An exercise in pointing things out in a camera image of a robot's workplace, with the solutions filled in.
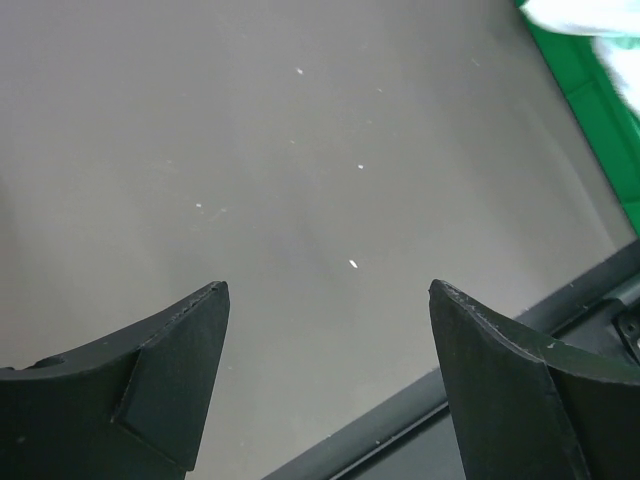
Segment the green container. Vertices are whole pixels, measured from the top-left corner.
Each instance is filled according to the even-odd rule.
[[[517,0],[518,6],[523,0]],[[529,24],[585,137],[640,234],[640,128],[591,50],[591,39]]]

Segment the green bin edge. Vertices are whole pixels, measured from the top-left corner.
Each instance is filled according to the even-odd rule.
[[[524,0],[516,0],[521,6]],[[527,22],[636,233],[640,234],[640,128],[591,50],[589,37]]]

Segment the white fabric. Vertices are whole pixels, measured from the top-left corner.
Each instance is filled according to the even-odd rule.
[[[545,30],[595,37],[596,57],[640,117],[640,0],[528,0],[521,10]]]

